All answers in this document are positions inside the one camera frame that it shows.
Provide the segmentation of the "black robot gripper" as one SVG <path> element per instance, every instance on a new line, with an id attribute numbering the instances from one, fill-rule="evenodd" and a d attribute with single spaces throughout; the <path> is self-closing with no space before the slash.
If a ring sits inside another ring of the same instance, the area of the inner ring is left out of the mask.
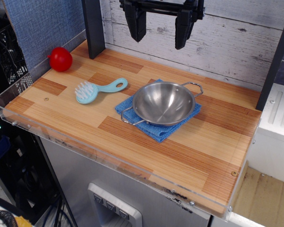
<path id="1" fill-rule="evenodd" d="M 175 21 L 177 50 L 185 47 L 195 18 L 203 19 L 205 15 L 203 0 L 120 0 L 119 2 L 120 8 L 125 12 L 131 37 L 136 42 L 140 42 L 146 35 L 147 12 L 177 16 Z"/>

